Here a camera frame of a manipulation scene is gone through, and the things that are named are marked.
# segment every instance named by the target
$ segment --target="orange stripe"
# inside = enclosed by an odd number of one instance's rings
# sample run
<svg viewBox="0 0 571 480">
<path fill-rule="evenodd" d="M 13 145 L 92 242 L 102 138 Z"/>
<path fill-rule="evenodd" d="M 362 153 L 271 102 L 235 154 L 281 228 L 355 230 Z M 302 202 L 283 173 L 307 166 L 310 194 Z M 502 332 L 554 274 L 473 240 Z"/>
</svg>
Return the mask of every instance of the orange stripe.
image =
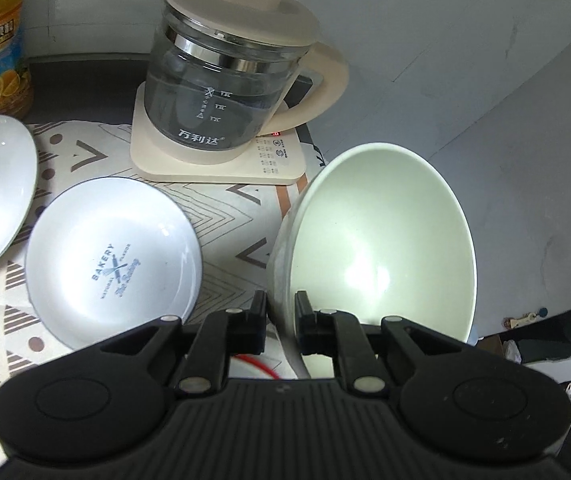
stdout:
<svg viewBox="0 0 571 480">
<path fill-rule="evenodd" d="M 303 192 L 305 186 L 307 185 L 308 185 L 308 177 L 306 176 L 305 173 L 303 173 L 303 175 L 301 175 L 301 178 L 296 181 L 296 189 L 299 190 L 299 194 Z"/>
<path fill-rule="evenodd" d="M 290 210 L 290 197 L 287 194 L 287 186 L 276 187 L 276 196 L 279 199 L 279 207 L 281 208 L 281 218 L 283 218 Z"/>
</svg>

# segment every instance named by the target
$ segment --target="metal band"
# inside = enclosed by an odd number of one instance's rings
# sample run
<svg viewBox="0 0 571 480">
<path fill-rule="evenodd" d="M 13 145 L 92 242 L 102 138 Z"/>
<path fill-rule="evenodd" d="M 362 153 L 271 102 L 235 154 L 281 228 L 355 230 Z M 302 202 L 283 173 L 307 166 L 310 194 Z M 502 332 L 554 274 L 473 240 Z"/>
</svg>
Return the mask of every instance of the metal band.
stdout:
<svg viewBox="0 0 571 480">
<path fill-rule="evenodd" d="M 165 36 L 174 44 L 174 46 L 181 50 L 181 52 L 185 52 L 190 56 L 196 57 L 206 63 L 213 64 L 214 66 L 226 68 L 228 70 L 235 70 L 236 72 L 261 74 L 284 72 L 296 63 L 296 60 L 264 62 L 227 56 L 226 54 L 215 52 L 214 50 L 210 50 L 194 41 L 184 38 L 169 24 L 166 25 Z"/>
</svg>

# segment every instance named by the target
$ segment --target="cable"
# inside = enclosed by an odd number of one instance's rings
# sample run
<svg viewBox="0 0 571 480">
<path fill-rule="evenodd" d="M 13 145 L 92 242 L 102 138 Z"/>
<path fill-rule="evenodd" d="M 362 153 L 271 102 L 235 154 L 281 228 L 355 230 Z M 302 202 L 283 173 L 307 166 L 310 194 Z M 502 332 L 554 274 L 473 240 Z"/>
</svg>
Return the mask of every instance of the cable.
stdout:
<svg viewBox="0 0 571 480">
<path fill-rule="evenodd" d="M 238 359 L 239 361 L 246 362 L 247 364 L 252 365 L 254 368 L 258 368 L 259 370 L 266 373 L 267 375 L 269 375 L 273 379 L 277 379 L 277 380 L 280 379 L 279 374 L 277 374 L 269 366 L 267 366 L 264 363 L 262 363 L 261 361 L 259 361 L 256 357 L 252 357 L 251 355 L 239 354 L 239 355 L 235 355 L 234 358 Z"/>
</svg>

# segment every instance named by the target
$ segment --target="ribbed black surface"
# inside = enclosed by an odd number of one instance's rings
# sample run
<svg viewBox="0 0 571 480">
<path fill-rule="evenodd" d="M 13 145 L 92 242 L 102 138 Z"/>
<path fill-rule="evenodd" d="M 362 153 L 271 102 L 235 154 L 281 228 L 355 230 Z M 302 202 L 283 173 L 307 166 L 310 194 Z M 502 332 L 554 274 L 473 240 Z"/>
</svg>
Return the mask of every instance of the ribbed black surface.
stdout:
<svg viewBox="0 0 571 480">
<path fill-rule="evenodd" d="M 333 380 L 232 380 L 219 396 L 179 404 L 158 433 L 113 462 L 55 469 L 10 460 L 0 469 L 0 480 L 361 478 L 571 477 L 552 458 L 484 467 L 440 456 L 417 443 L 385 403 L 351 397 Z"/>
</svg>

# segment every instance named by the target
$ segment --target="large tilted bowl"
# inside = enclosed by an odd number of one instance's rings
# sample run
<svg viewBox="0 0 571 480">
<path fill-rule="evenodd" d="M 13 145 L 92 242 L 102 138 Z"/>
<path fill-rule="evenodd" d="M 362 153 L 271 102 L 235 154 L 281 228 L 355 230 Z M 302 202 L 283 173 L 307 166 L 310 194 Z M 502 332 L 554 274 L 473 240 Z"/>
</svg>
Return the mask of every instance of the large tilted bowl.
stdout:
<svg viewBox="0 0 571 480">
<path fill-rule="evenodd" d="M 295 372 L 332 376 L 329 358 L 301 359 L 294 294 L 315 310 L 362 323 L 403 316 L 466 341 L 477 290 L 470 229 L 443 177 L 387 143 L 348 150 L 306 188 L 283 219 L 267 266 L 270 316 Z"/>
</svg>

